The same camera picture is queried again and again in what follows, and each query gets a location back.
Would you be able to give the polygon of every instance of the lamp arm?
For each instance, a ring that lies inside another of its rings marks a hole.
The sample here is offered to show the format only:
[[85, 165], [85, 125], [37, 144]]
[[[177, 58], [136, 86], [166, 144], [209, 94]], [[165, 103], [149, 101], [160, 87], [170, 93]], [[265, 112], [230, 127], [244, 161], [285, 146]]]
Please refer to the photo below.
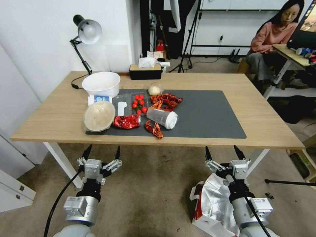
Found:
[[92, 74], [92, 68], [90, 67], [90, 65], [83, 59], [83, 57], [81, 56], [81, 54], [79, 53], [78, 49], [77, 49], [77, 45], [81, 43], [81, 41], [78, 41], [76, 39], [78, 39], [79, 36], [75, 37], [74, 39], [70, 40], [71, 45], [73, 46], [73, 48], [75, 49], [76, 53], [78, 54], [83, 66], [85, 67], [85, 69], [88, 71], [88, 74], [91, 75]]

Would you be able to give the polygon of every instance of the monitor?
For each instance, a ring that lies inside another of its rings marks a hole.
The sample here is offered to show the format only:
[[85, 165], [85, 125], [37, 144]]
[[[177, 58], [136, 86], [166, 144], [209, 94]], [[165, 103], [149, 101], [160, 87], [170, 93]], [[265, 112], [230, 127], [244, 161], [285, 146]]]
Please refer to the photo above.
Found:
[[316, 0], [312, 1], [287, 43], [288, 48], [316, 49]]

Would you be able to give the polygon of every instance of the lamp shade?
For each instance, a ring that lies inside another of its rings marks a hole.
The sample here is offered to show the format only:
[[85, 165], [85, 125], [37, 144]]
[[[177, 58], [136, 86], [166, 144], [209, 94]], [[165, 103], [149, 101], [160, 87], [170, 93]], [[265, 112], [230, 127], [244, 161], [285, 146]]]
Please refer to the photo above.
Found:
[[96, 43], [102, 34], [101, 25], [94, 20], [86, 20], [81, 15], [75, 15], [73, 22], [78, 27], [78, 36], [85, 44]]

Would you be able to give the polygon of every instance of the white bowl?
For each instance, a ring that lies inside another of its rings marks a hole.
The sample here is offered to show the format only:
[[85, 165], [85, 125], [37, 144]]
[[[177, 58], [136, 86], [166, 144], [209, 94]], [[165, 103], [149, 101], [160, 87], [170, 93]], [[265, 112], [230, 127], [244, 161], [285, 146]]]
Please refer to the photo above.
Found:
[[110, 128], [114, 116], [114, 105], [107, 101], [100, 101], [86, 109], [83, 122], [89, 131], [101, 132]]
[[120, 80], [120, 76], [114, 72], [97, 72], [83, 80], [82, 88], [89, 95], [115, 97], [119, 93]]

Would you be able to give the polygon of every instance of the blue label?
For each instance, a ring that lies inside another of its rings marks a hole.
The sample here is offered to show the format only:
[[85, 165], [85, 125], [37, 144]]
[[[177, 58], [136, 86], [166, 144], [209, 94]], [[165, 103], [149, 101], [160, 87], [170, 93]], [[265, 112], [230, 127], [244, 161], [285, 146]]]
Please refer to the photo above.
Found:
[[94, 102], [99, 102], [99, 101], [108, 101], [108, 102], [110, 102], [110, 98], [108, 96], [95, 95], [94, 96]]

